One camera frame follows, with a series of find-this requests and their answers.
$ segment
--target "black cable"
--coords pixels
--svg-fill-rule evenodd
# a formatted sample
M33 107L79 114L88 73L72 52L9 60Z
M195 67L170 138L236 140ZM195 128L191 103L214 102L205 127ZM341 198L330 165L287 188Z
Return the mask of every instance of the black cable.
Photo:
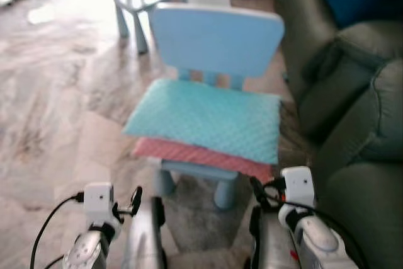
M47 265L44 269L49 269L51 266L56 264L58 261L63 260L64 255L60 255L58 258L54 259L49 265Z
M40 237L42 236L43 232L45 231L46 226L48 225L50 219L54 216L54 214L56 213L56 211L58 211L59 208L61 208L61 206L63 206L63 204L67 203L68 201L71 200L75 200L79 203L82 203L84 201L84 192L79 192L77 195L73 195L72 197L69 197L63 201L61 201L61 203L58 204L58 206L56 206L56 208L54 208L52 210L52 212L50 213L50 215L48 216L48 218L46 219L46 221L43 223L42 228L40 229L37 238L35 239L35 242L33 243L33 247L32 247L32 253L31 253L31 263L30 263L30 269L34 269L35 266L35 255L37 253L37 248L38 248L38 244L39 244L39 240Z
M274 196L272 196L272 195L269 195L269 194L264 190L265 187L266 187L266 185L263 185L263 186L262 186L262 189L263 189L263 192L262 192L262 193L264 193L264 195L266 196L266 198L268 198L268 199L270 199L270 200L272 200L272 201L274 201L274 202L279 203L279 205L287 204L287 205L291 205L291 206L295 206L295 207L304 208L304 209L307 209L307 210L309 210L309 211L312 211L313 213L317 214L319 217L322 217L323 219L328 220L329 222L332 222L335 226L337 226L340 230L342 230L342 231L345 233L345 235L347 235L347 237L349 237L349 239L353 242L353 244L354 244L354 246L355 246L355 248L356 248L356 250L357 250L357 252L358 252L358 254L359 254L359 256L360 256L360 259L361 259L361 261L362 261L362 263L363 263L363 268L364 268L364 269L369 269L368 261L366 260L366 257L365 257L365 255L364 255L363 250L361 249L360 245L357 243L357 241L356 241L356 239L354 238L354 236L352 235L352 233L349 232L349 231L347 230L347 228L345 228L345 227L342 225L342 223L340 223L340 222L336 221L335 219L333 219L329 214L327 214L327 213L325 213L325 212L323 212L323 211L317 210L317 209L315 209L315 208L313 208L313 207L311 207L311 206L304 205L304 204L300 204L300 203L295 203L295 202L286 202L286 201L282 201L282 200L280 200L280 199L277 198L277 197L274 197Z

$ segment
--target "pink cushion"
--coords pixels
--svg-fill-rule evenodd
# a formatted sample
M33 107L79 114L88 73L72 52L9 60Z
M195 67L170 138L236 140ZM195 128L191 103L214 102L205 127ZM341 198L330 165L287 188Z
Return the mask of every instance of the pink cushion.
M165 160L190 162L238 171L248 176L255 176L266 183L271 178L271 165L258 163L212 151L204 147L192 146L179 142L142 137L137 141L132 153L134 156L158 157Z

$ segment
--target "turquoise cushion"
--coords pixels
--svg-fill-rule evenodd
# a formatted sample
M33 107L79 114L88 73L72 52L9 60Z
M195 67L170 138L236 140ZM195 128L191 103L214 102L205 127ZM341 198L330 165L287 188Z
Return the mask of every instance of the turquoise cushion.
M124 133L277 164L279 109L279 96L163 79L147 90Z

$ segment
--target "tiled floor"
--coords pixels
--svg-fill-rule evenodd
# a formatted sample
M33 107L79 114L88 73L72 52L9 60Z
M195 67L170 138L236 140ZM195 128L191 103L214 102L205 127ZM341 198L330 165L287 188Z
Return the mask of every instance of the tiled floor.
M231 1L273 10L273 0ZM28 11L44 4L52 6L55 19L29 24ZM305 142L283 71L278 52L266 75L248 80L246 89L283 97L280 164L303 164ZM153 195L156 164L130 159L133 139L120 132L150 82L174 76L152 42L149 54L138 57L133 42L119 41L112 0L22 0L0 9L0 269L28 268L33 240L55 202L87 182L113 181L120 202L137 185ZM200 192L195 209L180 195L189 186ZM181 177L178 192L164 200L162 241L170 268L242 267L251 243L250 188L241 182L239 205L221 213L211 203L213 186ZM65 252L83 225L80 205L63 208L44 234L37 268ZM109 269L120 267L125 239L123 233L112 245Z

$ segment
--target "floor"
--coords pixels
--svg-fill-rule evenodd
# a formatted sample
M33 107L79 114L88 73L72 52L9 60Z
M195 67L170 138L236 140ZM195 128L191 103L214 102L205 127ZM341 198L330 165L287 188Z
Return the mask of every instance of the floor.
M273 0L231 1L273 11ZM52 7L54 20L29 24L29 10L42 5ZM137 185L154 194L157 163L130 158L135 139L121 129L148 85L176 73L162 64L149 31L150 52L141 57L133 39L118 39L112 0L20 0L1 8L0 20L0 269L23 269L56 201L86 183L112 181L121 203ZM281 95L280 166L306 164L283 71L279 51L266 75L248 80L246 89ZM242 268L252 243L247 180L240 180L239 202L228 212L214 207L213 183L176 180L176 193L164 199L161 231L169 267ZM45 231L36 268L66 252L83 228L81 206L66 205ZM108 268L120 267L126 238L123 232L112 244Z

